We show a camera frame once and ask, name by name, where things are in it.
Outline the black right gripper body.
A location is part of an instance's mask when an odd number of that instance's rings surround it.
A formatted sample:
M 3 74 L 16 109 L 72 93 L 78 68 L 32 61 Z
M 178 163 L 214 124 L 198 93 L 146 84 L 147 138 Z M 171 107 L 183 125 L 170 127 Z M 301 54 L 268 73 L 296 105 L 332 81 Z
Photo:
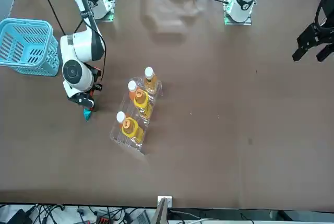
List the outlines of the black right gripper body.
M 72 97 L 67 97 L 67 99 L 88 110 L 94 108 L 94 99 L 91 93 L 81 92 L 73 95 Z

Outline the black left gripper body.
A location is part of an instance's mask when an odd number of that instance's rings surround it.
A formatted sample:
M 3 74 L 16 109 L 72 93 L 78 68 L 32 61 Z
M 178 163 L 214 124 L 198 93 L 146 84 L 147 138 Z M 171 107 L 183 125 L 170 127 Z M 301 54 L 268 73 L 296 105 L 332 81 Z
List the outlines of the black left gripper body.
M 320 0 L 314 28 L 317 43 L 333 43 L 333 0 Z

